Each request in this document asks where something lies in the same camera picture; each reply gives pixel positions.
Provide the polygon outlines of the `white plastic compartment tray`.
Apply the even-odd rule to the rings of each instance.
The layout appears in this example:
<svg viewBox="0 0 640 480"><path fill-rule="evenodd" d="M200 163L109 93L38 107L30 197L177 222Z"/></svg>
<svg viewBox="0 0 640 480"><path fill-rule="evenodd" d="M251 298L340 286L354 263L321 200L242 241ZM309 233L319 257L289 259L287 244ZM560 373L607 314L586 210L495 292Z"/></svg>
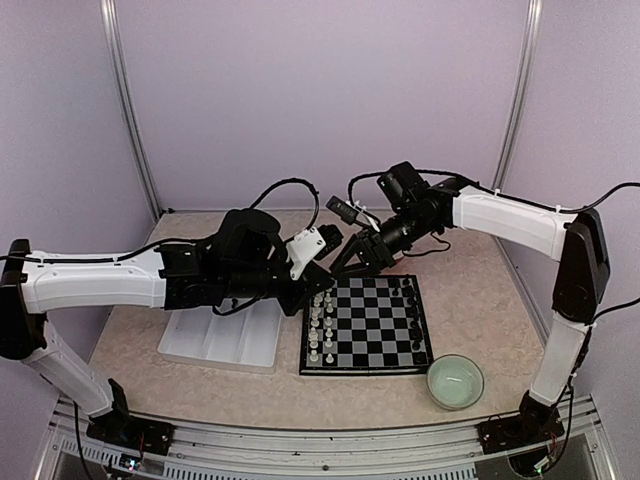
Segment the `white plastic compartment tray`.
<svg viewBox="0 0 640 480"><path fill-rule="evenodd" d="M229 316L216 315L209 307L174 311L157 351L176 363L272 374L282 319L273 299Z"/></svg>

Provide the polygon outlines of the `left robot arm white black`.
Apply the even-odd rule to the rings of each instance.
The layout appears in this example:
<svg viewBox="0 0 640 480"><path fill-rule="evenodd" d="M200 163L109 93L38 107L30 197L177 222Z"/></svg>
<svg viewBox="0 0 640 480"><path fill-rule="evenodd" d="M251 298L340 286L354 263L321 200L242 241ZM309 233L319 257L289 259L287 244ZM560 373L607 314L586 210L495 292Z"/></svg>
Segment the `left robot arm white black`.
<svg viewBox="0 0 640 480"><path fill-rule="evenodd" d="M209 307L232 316L276 299L292 316L333 279L319 265L341 243L333 224L292 237L257 204L228 211L204 238L165 238L129 253L64 256L16 239L2 257L1 355L29 365L121 445L140 434L123 388L92 370L47 319L52 310L129 305L167 311Z"/></svg>

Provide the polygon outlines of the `black white chessboard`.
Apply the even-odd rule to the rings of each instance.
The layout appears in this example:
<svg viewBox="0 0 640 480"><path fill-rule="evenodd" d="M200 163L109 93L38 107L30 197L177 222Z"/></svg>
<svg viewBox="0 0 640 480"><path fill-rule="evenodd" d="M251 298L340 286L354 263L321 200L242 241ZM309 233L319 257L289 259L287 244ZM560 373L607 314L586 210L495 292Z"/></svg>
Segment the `black white chessboard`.
<svg viewBox="0 0 640 480"><path fill-rule="evenodd" d="M326 338L324 325L325 305L314 306L313 302L303 310L302 335L300 347L299 373L304 376L374 376L374 375L419 375L427 372L434 361L433 350L428 332L426 315L422 303L418 279L409 275L415 290L418 318L410 318L407 309L407 297L403 293L405 275L380 275L373 277L352 277L340 279L334 283L333 297L334 319L333 337ZM401 279L401 293L392 295L393 279ZM317 343L309 341L311 329L311 309L321 307L317 319L320 326ZM422 351L414 351L410 338L409 321L419 322L424 342ZM334 345L325 348L325 341L331 339ZM319 359L312 363L309 355L312 350L318 352ZM418 365L414 354L426 354L427 363ZM326 363L326 355L334 356L334 363Z"/></svg>

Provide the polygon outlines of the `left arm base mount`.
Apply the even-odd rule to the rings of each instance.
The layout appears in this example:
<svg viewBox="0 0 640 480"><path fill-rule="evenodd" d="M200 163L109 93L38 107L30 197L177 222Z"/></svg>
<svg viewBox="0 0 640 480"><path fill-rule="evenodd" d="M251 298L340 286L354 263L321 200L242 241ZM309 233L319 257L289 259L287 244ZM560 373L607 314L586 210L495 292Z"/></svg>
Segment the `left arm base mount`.
<svg viewBox="0 0 640 480"><path fill-rule="evenodd" d="M142 454L166 456L174 431L175 426L171 423L113 410L99 417L90 417L86 434L89 438Z"/></svg>

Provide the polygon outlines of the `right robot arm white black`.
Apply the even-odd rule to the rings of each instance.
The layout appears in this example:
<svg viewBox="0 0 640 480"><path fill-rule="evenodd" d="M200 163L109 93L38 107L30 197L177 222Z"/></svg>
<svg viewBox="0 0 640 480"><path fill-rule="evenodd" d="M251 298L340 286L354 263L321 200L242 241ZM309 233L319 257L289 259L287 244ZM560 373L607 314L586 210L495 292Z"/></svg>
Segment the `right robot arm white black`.
<svg viewBox="0 0 640 480"><path fill-rule="evenodd" d="M537 203L482 186L462 174L431 172L409 161L373 173L392 211L354 233L330 267L337 277L376 275L396 265L428 234L447 230L482 233L546 260L554 275L548 288L549 320L544 352L522 397L511 433L535 442L551 424L589 350L611 276L604 226L594 201L567 208Z"/></svg>

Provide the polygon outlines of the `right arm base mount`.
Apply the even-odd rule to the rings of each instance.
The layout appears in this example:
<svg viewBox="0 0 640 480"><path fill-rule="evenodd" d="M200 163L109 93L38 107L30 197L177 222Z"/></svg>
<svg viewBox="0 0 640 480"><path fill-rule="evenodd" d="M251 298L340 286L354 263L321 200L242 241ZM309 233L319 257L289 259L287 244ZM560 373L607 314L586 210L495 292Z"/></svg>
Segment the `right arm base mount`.
<svg viewBox="0 0 640 480"><path fill-rule="evenodd" d="M520 411L507 417L493 416L476 425L485 455L522 448L562 437L565 428L557 410Z"/></svg>

